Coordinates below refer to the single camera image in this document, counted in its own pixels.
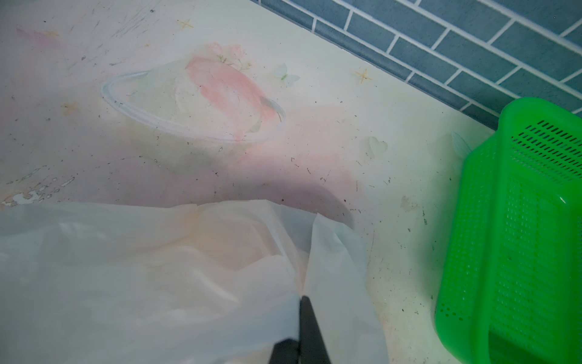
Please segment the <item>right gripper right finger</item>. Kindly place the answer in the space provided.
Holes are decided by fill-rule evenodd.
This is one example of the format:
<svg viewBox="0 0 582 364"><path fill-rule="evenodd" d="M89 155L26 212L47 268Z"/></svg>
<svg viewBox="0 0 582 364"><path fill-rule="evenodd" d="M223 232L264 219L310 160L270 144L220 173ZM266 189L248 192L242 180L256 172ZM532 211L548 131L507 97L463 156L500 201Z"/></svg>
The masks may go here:
<svg viewBox="0 0 582 364"><path fill-rule="evenodd" d="M312 302L307 296L300 301L299 363L331 364Z"/></svg>

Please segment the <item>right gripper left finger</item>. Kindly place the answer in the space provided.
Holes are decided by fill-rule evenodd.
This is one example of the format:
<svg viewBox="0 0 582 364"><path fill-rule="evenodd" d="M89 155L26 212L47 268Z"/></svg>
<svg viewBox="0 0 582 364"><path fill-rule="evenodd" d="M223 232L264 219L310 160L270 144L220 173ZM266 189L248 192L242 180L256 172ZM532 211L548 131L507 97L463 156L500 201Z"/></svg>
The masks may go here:
<svg viewBox="0 0 582 364"><path fill-rule="evenodd" d="M298 364L299 342L294 339L286 339L274 345L269 364Z"/></svg>

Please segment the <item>white plastic bag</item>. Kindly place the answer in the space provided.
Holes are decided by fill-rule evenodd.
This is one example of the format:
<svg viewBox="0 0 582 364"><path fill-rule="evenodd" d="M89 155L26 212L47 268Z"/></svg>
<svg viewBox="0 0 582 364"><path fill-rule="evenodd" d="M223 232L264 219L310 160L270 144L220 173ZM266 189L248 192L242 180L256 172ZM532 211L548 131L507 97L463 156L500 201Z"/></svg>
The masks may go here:
<svg viewBox="0 0 582 364"><path fill-rule="evenodd" d="M365 244L267 200L1 213L3 363L265 363L304 347L307 298L333 363L386 363Z"/></svg>

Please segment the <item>green plastic basket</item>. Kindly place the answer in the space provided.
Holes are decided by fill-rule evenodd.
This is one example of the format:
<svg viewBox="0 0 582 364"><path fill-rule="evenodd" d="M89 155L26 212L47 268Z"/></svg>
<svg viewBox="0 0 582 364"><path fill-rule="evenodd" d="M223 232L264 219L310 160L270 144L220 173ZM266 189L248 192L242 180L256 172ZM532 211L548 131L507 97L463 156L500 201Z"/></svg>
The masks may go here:
<svg viewBox="0 0 582 364"><path fill-rule="evenodd" d="M581 361L581 119L538 98L467 152L435 309L463 363Z"/></svg>

